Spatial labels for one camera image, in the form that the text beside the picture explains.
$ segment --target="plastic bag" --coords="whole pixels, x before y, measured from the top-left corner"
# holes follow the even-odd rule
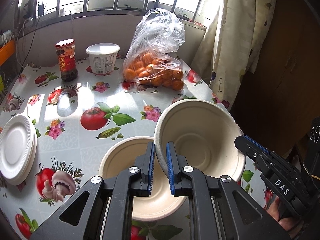
[[[137,25],[123,64],[124,79],[182,90],[181,62],[166,53],[177,52],[184,41],[183,23],[174,13],[151,9]]]

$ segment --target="chili sauce jar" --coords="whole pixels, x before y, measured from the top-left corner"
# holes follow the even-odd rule
[[[78,76],[75,59],[75,40],[68,39],[56,44],[57,56],[61,71],[61,79],[70,82]]]

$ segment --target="human hand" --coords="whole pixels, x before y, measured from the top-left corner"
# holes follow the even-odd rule
[[[280,199],[276,197],[275,201],[272,202],[267,212],[271,217],[273,217],[279,223],[279,225],[283,227],[284,230],[289,231],[298,223],[298,220],[290,217],[290,218],[283,218],[279,221],[280,214],[278,211],[278,207],[280,202],[281,202]],[[303,226],[303,221],[301,220],[294,229],[288,232],[291,239],[294,238],[299,233],[302,226]]]

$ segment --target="paper bowl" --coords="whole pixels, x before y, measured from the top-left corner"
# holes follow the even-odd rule
[[[136,136],[118,142],[103,157],[99,176],[111,178],[119,172],[133,166],[135,158],[146,152],[147,144],[153,137]],[[132,219],[139,221],[155,221],[174,213],[185,201],[186,197],[171,195],[169,180],[155,158],[154,176],[151,196],[134,197]]]
[[[204,100],[185,99],[161,114],[155,130],[156,155],[168,176],[166,144],[173,141],[177,154],[184,155],[188,165],[211,177],[229,175],[238,181],[245,166],[245,156],[234,144],[240,135],[229,113]]]

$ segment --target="jar label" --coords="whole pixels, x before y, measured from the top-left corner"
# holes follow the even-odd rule
[[[70,71],[76,67],[74,54],[73,57],[72,55],[68,55],[66,57],[58,57],[58,60],[61,72]]]

